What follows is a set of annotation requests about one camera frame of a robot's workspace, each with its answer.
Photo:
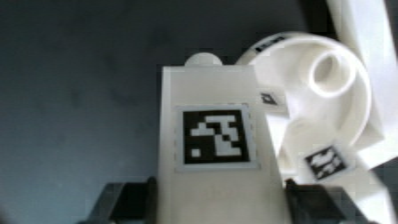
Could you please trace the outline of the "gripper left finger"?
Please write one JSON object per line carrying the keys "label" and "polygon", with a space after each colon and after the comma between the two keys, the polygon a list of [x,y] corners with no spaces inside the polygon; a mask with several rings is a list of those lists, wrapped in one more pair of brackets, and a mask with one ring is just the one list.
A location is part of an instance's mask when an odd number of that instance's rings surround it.
{"label": "gripper left finger", "polygon": [[158,182],[108,183],[83,221],[76,224],[156,224]]}

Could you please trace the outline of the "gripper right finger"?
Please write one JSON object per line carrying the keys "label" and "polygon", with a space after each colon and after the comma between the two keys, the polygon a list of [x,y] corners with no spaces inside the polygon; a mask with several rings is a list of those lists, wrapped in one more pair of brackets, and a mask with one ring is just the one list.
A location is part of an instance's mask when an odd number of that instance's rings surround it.
{"label": "gripper right finger", "polygon": [[366,217],[339,186],[298,184],[288,179],[284,192],[293,224],[380,224]]}

